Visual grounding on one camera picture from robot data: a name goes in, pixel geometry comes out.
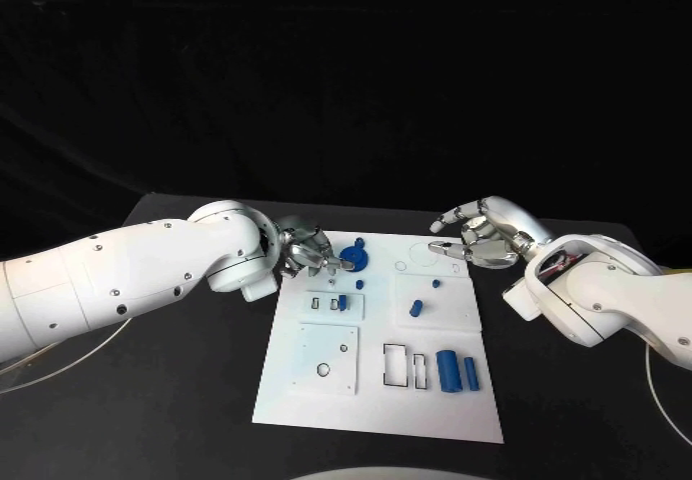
robotic hand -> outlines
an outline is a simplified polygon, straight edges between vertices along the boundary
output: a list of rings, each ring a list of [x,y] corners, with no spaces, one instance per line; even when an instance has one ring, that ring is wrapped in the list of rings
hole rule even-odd
[[[488,197],[445,213],[430,230],[462,222],[465,244],[429,249],[485,268],[528,262],[504,293],[525,320],[541,314],[580,345],[593,347],[622,328],[661,355],[692,369],[692,274],[664,275],[657,264],[603,235],[556,235],[511,201]]]
[[[249,302],[277,291],[273,268],[354,269],[321,227],[285,225],[238,202],[205,205],[188,221],[159,220],[93,235],[2,264],[0,362],[178,302],[202,278]]]

cable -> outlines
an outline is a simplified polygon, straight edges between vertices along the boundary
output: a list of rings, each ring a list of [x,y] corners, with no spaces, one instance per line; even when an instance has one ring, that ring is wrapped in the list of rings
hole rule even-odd
[[[652,347],[649,347],[649,344],[646,344],[646,378],[649,380],[649,388],[652,390],[652,396],[654,400],[657,402],[657,405],[659,406],[661,413],[664,414],[665,419],[668,420],[668,423],[674,427],[675,431],[678,432],[678,435],[683,437],[683,439],[692,445],[692,440],[685,436],[685,434],[681,432],[681,429],[675,425],[674,421],[671,420],[671,417],[668,416],[667,410],[664,409],[664,405],[661,404],[659,401],[659,396],[657,395],[657,389],[654,388],[654,381],[652,381],[652,362],[649,360],[649,351]]]
[[[120,328],[113,332],[112,336],[102,342],[102,344],[94,348],[94,350],[84,355],[78,360],[76,360],[70,365],[63,367],[60,370],[57,370],[54,373],[50,373],[44,377],[38,378],[37,380],[32,380],[31,382],[24,383],[22,385],[16,385],[15,387],[8,388],[6,390],[0,390],[0,395],[5,395],[6,393],[14,392],[15,390],[19,390],[25,387],[31,387],[32,385],[37,385],[41,383],[44,380],[48,380],[50,378],[54,378],[57,375],[60,375],[63,372],[70,370],[78,363],[81,363],[84,360],[87,360],[100,350],[102,348],[106,347],[109,342],[116,338],[116,335],[123,331],[123,329],[127,327],[127,325],[132,322],[132,318],[127,319],[126,323],[120,326]]]
[[[58,345],[58,343],[53,343],[51,345],[48,345],[48,347],[44,347],[38,352],[34,352],[28,357],[25,357],[22,360],[15,362],[9,367],[5,367],[0,370],[0,376],[5,375],[8,372],[12,372],[25,363],[29,363],[37,357],[41,357]]]

black table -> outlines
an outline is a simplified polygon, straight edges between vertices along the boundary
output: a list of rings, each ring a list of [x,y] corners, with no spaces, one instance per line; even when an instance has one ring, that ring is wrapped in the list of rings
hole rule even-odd
[[[211,199],[148,195],[127,224],[187,218]],[[247,202],[299,213],[328,230],[426,234],[436,214]],[[546,221],[560,234],[623,225]],[[455,235],[452,229],[445,232]],[[644,342],[621,332],[586,349],[544,318],[502,301],[522,273],[471,267],[505,445],[251,423],[279,296],[246,303],[202,283],[139,318],[107,348],[55,379],[0,397],[0,475],[8,479],[285,479],[397,465],[498,478],[688,478],[690,447],[664,421],[645,379]],[[116,327],[71,339],[18,381],[70,363]],[[655,355],[655,382],[681,428],[692,373]]]

small blue part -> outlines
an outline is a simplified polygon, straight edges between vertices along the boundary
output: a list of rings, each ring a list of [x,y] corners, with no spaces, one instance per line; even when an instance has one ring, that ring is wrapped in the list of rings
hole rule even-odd
[[[351,272],[360,272],[368,266],[368,252],[365,251],[365,240],[358,237],[352,247],[347,247],[339,254],[342,260],[354,262],[355,268]]]
[[[460,392],[465,388],[462,387],[458,354],[453,350],[442,350],[437,352],[437,371],[440,373],[440,388],[443,392]]]
[[[423,311],[423,302],[422,300],[417,300],[414,302],[414,306],[411,307],[411,311],[409,313],[411,313],[413,317],[417,317],[422,314],[422,311]]]
[[[479,387],[479,377],[476,376],[476,364],[473,363],[473,357],[465,358],[465,367],[466,367],[466,378],[469,379],[469,388],[478,392]]]

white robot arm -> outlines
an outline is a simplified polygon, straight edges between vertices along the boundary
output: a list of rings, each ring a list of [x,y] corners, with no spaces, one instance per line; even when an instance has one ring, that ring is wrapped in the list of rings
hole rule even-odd
[[[2,264],[0,362],[178,302],[207,278],[249,302],[277,291],[272,270],[354,268],[334,257],[319,227],[286,230],[234,201],[205,205],[188,221],[159,220],[93,235]]]
[[[433,242],[430,250],[486,268],[528,261],[504,298],[525,320],[541,314],[580,345],[593,347],[622,328],[661,355],[692,369],[692,274],[664,275],[628,245],[602,235],[556,238],[531,214],[501,197],[443,214],[432,231],[463,222],[465,244]]]

